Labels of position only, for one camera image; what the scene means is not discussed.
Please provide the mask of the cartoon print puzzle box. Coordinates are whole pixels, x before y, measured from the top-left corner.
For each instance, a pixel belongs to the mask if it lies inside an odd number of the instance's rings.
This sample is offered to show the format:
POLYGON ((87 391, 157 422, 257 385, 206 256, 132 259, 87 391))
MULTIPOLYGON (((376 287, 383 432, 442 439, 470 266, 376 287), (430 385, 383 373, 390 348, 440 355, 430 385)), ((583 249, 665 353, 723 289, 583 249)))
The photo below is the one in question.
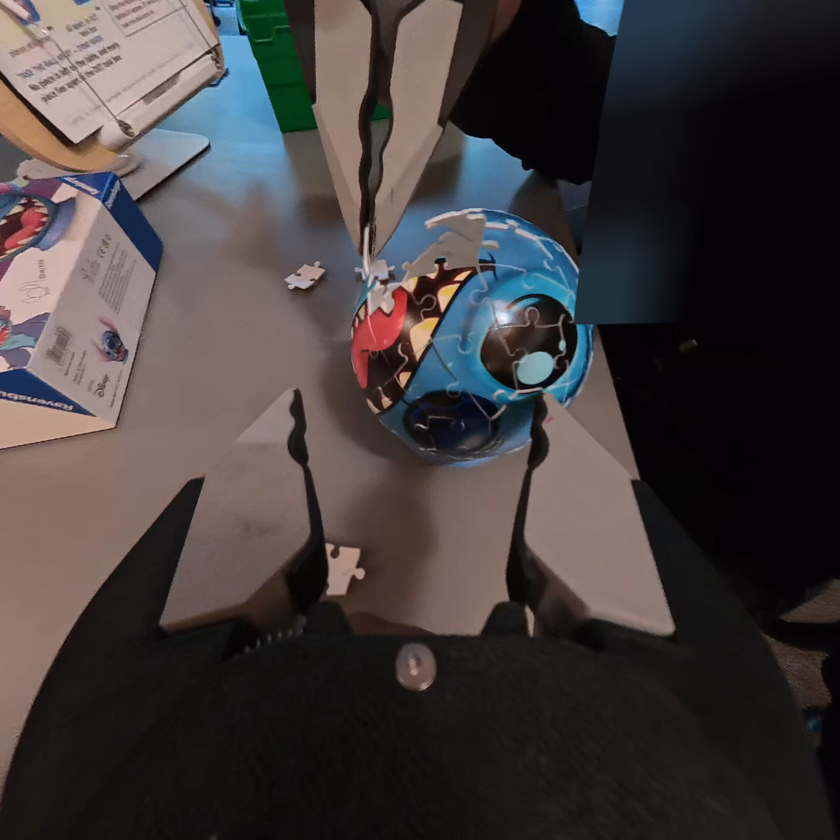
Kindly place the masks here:
POLYGON ((1 187, 1 448, 117 426, 163 255, 111 172, 1 187))

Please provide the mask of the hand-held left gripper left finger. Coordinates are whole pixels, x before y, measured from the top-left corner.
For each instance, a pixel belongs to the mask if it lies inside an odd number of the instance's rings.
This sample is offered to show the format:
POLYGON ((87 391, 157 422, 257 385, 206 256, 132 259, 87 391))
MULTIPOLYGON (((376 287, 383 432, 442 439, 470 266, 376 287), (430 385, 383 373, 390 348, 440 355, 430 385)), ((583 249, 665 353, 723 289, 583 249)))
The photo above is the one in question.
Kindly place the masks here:
POLYGON ((238 621, 289 631, 326 592, 329 563, 297 388, 208 470, 162 615, 165 631, 238 621))

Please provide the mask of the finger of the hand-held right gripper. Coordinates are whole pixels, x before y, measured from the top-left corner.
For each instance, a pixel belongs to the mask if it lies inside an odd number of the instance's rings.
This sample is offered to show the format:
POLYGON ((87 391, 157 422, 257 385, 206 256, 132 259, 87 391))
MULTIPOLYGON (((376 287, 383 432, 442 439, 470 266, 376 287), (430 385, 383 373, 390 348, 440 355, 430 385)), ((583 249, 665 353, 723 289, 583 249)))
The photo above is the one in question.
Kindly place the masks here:
POLYGON ((373 257, 374 2, 315 3, 315 116, 353 246, 373 257))
POLYGON ((440 112, 463 9, 461 2, 425 1, 397 16, 388 77, 392 118, 370 231, 373 257, 396 231, 444 131, 440 112))

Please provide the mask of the blue puzzle ball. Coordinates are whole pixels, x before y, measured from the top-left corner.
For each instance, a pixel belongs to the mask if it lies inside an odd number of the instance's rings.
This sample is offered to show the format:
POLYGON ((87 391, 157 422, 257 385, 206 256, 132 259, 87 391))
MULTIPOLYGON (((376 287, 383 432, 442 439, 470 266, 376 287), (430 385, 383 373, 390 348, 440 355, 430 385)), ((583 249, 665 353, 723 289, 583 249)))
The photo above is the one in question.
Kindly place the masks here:
POLYGON ((387 284, 362 282, 350 360, 367 406, 419 457, 472 466, 524 448, 534 405, 570 405, 594 330, 568 250, 510 213, 428 219, 437 236, 387 284))

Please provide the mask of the printed instruction sheet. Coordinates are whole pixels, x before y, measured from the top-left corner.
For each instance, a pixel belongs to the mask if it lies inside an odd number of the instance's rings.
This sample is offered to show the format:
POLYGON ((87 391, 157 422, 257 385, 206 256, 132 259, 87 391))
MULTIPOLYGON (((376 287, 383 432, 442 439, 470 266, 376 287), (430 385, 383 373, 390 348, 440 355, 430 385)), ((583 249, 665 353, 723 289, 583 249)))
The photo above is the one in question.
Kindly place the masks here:
POLYGON ((118 151, 223 74, 205 2, 2 2, 2 86, 69 144, 118 151))

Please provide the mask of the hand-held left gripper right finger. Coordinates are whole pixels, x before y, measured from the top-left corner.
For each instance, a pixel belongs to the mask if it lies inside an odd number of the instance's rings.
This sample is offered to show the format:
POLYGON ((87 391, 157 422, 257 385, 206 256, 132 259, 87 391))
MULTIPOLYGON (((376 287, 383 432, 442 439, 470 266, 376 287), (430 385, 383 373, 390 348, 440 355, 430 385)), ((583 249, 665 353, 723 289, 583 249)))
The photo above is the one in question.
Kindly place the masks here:
POLYGON ((633 478, 551 395, 534 405, 507 591, 539 635, 590 622, 652 637, 676 629, 633 478))

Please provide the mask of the green plastic bin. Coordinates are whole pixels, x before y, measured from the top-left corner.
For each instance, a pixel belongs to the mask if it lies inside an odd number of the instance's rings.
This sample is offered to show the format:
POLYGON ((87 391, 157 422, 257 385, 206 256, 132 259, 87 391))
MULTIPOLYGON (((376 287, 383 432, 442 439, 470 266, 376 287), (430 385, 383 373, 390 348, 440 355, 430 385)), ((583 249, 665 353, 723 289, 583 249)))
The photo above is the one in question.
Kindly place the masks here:
POLYGON ((283 1, 236 1, 247 37, 283 133, 315 130, 317 121, 283 1))

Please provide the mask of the wooden document stand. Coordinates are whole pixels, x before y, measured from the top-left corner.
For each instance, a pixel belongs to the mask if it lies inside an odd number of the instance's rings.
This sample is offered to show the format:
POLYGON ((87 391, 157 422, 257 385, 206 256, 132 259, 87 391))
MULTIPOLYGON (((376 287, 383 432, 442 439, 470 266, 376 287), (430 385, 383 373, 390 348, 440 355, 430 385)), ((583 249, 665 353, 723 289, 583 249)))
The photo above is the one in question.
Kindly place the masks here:
MULTIPOLYGON (((218 84, 224 74, 204 89, 218 84)), ((140 198, 209 149, 209 139, 200 134, 160 128, 163 121, 198 93, 145 134, 116 151, 94 139, 79 144, 61 140, 24 104, 13 101, 3 86, 1 93, 2 135, 29 155, 29 161, 17 167, 17 179, 21 182, 72 173, 113 172, 122 179, 133 198, 140 198)))

